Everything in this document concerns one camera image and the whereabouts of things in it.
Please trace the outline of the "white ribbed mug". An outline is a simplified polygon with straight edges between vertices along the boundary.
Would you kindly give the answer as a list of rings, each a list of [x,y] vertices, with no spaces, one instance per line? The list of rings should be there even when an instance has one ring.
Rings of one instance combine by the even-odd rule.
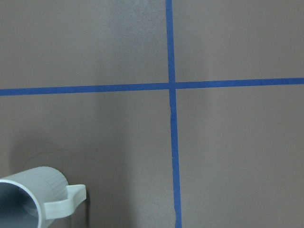
[[[0,226],[48,228],[56,219],[72,215],[85,200],[85,185],[69,185],[54,168],[22,171],[0,180]]]

